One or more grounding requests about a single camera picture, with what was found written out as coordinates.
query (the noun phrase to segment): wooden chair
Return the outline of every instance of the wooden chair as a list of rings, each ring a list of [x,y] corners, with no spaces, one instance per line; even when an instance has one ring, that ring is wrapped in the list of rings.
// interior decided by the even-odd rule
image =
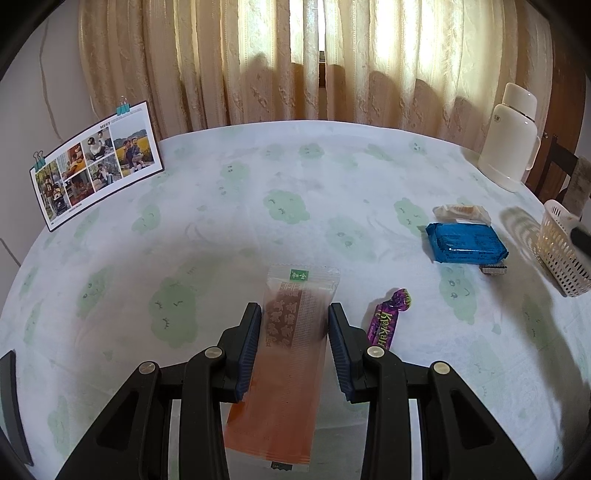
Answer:
[[[575,166],[577,166],[577,160],[578,158],[574,153],[571,153],[566,148],[558,145],[558,137],[556,135],[553,135],[552,142],[550,144],[550,150],[548,152],[548,157],[546,157],[546,163],[544,164],[544,170],[542,170],[540,181],[538,182],[538,186],[536,187],[534,192],[535,196],[540,196],[540,192],[542,191],[542,187],[544,185],[544,182],[546,181],[546,177],[548,176],[548,171],[552,163],[558,165],[558,167],[567,175],[572,176],[574,168]],[[562,203],[565,193],[566,189],[561,190],[560,193],[556,196],[556,201]]]

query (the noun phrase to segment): orange snack package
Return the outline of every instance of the orange snack package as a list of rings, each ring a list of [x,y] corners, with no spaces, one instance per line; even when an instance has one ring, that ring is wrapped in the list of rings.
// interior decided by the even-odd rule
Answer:
[[[269,269],[250,389],[232,405],[224,444],[270,462],[307,466],[320,401],[334,268]]]

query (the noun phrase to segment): metal screw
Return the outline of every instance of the metal screw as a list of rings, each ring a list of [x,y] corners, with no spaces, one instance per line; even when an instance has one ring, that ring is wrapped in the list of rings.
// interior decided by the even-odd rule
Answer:
[[[223,353],[222,349],[218,346],[211,346],[207,350],[205,350],[205,356],[207,358],[217,358],[221,356]]]
[[[437,362],[433,369],[440,375],[447,375],[450,371],[449,365],[445,362]]]
[[[156,370],[156,365],[153,362],[144,362],[139,366],[138,370],[142,375],[148,375]]]
[[[380,358],[384,356],[384,349],[380,346],[371,346],[368,348],[368,355],[373,356],[374,358]]]

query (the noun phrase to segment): green label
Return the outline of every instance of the green label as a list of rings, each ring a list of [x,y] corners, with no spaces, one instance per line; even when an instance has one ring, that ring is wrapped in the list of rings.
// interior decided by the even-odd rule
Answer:
[[[290,280],[291,281],[306,281],[310,273],[307,270],[291,270]]]

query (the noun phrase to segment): white plastic basket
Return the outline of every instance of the white plastic basket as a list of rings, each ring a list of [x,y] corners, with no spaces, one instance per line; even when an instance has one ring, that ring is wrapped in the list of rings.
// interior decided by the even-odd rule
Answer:
[[[576,297],[591,289],[587,262],[577,257],[570,241],[570,231],[579,223],[579,218],[556,200],[548,200],[544,208],[538,236],[538,254],[564,293]]]

